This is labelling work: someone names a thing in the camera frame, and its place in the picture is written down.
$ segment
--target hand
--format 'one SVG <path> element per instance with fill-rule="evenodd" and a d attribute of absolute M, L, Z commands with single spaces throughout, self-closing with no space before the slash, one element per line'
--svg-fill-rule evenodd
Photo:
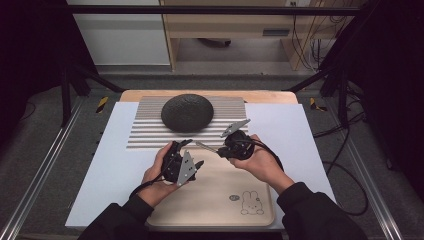
<path fill-rule="evenodd" d="M 260 141 L 256 134 L 253 134 L 250 138 Z M 255 150 L 249 159 L 230 158 L 230 163 L 236 168 L 250 172 L 258 180 L 268 183 L 278 194 L 294 184 L 294 181 L 278 166 L 274 157 L 259 146 L 255 146 Z"/>
<path fill-rule="evenodd" d="M 156 154 L 155 162 L 153 166 L 146 170 L 142 183 L 153 180 L 161 172 L 161 166 L 163 162 L 163 157 L 171 148 L 172 142 L 168 143 L 165 147 L 161 148 Z M 165 182 L 155 182 L 150 186 L 142 189 L 137 195 L 143 199 L 151 207 L 156 207 L 163 199 L 165 199 L 169 194 L 173 193 L 178 189 L 177 184 L 166 184 Z"/>

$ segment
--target white tabletop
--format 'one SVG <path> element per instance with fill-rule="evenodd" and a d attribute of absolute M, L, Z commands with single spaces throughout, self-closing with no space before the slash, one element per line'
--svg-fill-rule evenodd
<path fill-rule="evenodd" d="M 116 103 L 97 152 L 69 214 L 66 222 L 67 227 L 83 229 L 110 203 L 116 202 L 123 205 L 128 200 L 129 193 L 140 183 L 144 171 L 152 165 L 156 151 L 143 151 L 140 154 L 140 151 L 126 150 L 128 135 L 131 131 L 137 106 L 138 102 Z M 312 191 L 324 192 L 331 199 L 335 199 L 302 105 L 247 103 L 246 114 L 251 119 L 249 134 L 256 133 L 259 135 L 261 140 L 280 157 L 286 173 L 293 180 L 305 182 Z M 218 160 L 222 160 L 222 164 L 227 164 L 225 159 Z M 199 170 L 196 176 L 198 180 L 202 178 L 202 169 Z M 222 176 L 230 178 L 230 176 L 225 174 L 222 174 Z M 206 181 L 202 182 L 202 180 L 199 180 L 198 183 L 199 185 L 208 184 Z M 262 191 L 263 197 L 261 198 L 264 199 L 264 205 L 266 205 L 266 191 L 260 187 L 262 183 L 257 182 L 255 184 L 259 187 L 259 191 Z M 237 192 L 240 192 L 237 186 L 234 186 L 234 188 L 236 188 Z M 195 227 L 194 230 L 196 231 L 280 230 L 284 228 L 281 223 L 283 212 L 278 206 L 274 205 L 278 197 L 277 194 L 273 190 L 271 190 L 270 194 L 272 203 L 269 207 L 271 211 L 273 209 L 275 214 L 270 224 L 264 225 L 264 220 L 256 226 L 252 226 L 251 222 L 248 223 L 249 226 L 246 226 L 243 222 L 240 222 L 240 224 L 232 223 L 228 226 L 217 224 L 216 222 L 209 225 L 199 224 L 193 226 L 192 220 L 192 222 L 184 223 L 184 220 L 179 218 L 178 225 L 159 224 L 151 227 L 153 230 L 160 231 L 193 230 L 193 227 Z M 194 202 L 196 201 L 195 197 L 190 197 L 190 199 Z M 155 210 L 158 214 L 161 208 L 166 209 L 166 201 L 161 204 L 164 205 L 162 207 L 158 206 Z M 210 213 L 219 206 L 218 204 L 212 208 L 191 208 L 188 211 L 196 211 L 193 213 L 194 216 L 210 218 Z M 205 223 L 206 220 L 199 220 L 198 222 Z"/>

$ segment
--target gray floor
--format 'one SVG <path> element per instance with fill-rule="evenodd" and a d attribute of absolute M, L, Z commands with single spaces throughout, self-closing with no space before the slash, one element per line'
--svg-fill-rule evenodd
<path fill-rule="evenodd" d="M 241 43 L 243 44 L 237 45 L 237 41 L 233 40 L 229 48 L 220 48 L 219 46 L 206 46 L 203 42 L 195 39 L 187 40 L 183 42 L 182 50 L 180 50 L 179 69 L 173 73 L 161 71 L 148 71 L 143 74 L 109 72 L 104 76 L 122 87 L 131 89 L 261 89 L 278 91 L 293 86 L 311 74 L 308 71 L 292 72 L 287 68 L 285 68 L 284 74 L 279 73 L 278 71 L 283 71 L 281 70 L 284 69 L 283 66 L 287 67 L 288 64 L 284 56 L 271 56 L 274 53 L 258 53 L 257 49 L 261 49 L 261 46 L 265 49 L 281 48 L 278 41 L 251 40 L 241 41 Z M 190 51 L 190 48 L 203 49 L 203 51 Z M 231 49 L 232 54 L 225 56 L 226 53 L 222 53 L 223 49 Z M 236 54 L 238 51 L 243 51 L 243 57 Z M 204 58 L 200 57 L 199 53 L 204 53 Z M 221 71 L 224 65 L 228 69 L 233 68 L 233 71 Z M 84 98 L 81 114 L 76 120 L 75 127 L 67 138 L 37 200 L 23 223 L 21 234 L 78 235 L 77 231 L 66 229 L 64 223 L 70 211 L 70 204 L 75 199 L 90 165 L 92 153 L 96 151 L 96 142 L 101 139 L 101 132 L 107 124 L 113 103 L 119 100 L 119 94 L 104 90 L 91 81 L 90 85 L 93 87 L 93 91 L 90 97 Z M 322 99 L 317 91 L 319 85 L 318 82 L 297 94 L 299 102 L 304 106 L 313 133 L 327 130 L 337 124 L 329 111 L 314 110 L 309 106 L 310 97 L 316 99 L 318 106 L 326 107 L 329 107 L 328 105 L 335 100 Z M 108 96 L 109 101 L 102 113 L 95 113 L 97 104 L 103 96 Z M 0 197 L 2 199 L 0 226 L 7 223 L 18 206 L 59 132 L 61 122 L 60 89 L 54 88 L 37 94 L 30 99 L 30 102 L 34 103 L 36 110 L 28 119 L 19 123 L 13 139 L 0 150 Z M 351 109 L 350 117 L 362 111 L 359 104 L 353 104 Z M 364 159 L 403 238 L 424 239 L 423 203 L 418 199 L 401 172 L 390 171 L 386 168 L 384 153 L 380 150 L 370 126 L 363 121 L 352 125 L 350 138 L 355 143 L 361 158 Z M 322 160 L 331 161 L 342 141 L 343 136 L 340 133 L 316 139 Z M 352 167 L 352 156 L 346 149 L 342 152 L 338 163 L 355 174 Z M 347 211 L 354 212 L 363 207 L 363 196 L 349 176 L 340 169 L 334 168 L 329 179 L 340 206 Z M 352 218 L 364 229 L 370 239 L 386 239 L 371 207 L 363 216 Z"/>

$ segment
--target black sleeve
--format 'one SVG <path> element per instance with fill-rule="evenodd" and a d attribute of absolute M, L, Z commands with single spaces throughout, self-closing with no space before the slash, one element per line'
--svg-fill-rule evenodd
<path fill-rule="evenodd" d="M 327 195 L 313 193 L 302 182 L 286 189 L 277 199 L 284 211 L 290 240 L 367 239 L 362 229 Z"/>
<path fill-rule="evenodd" d="M 138 196 L 132 197 L 120 207 L 110 204 L 80 235 L 78 240 L 133 240 L 147 239 L 144 225 L 153 212 Z"/>

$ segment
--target round stone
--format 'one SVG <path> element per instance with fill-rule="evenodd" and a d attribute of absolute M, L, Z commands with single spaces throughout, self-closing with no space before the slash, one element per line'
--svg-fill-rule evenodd
<path fill-rule="evenodd" d="M 192 133 L 205 128 L 213 114 L 213 106 L 205 97 L 182 94 L 165 103 L 161 118 L 165 126 L 174 132 Z"/>

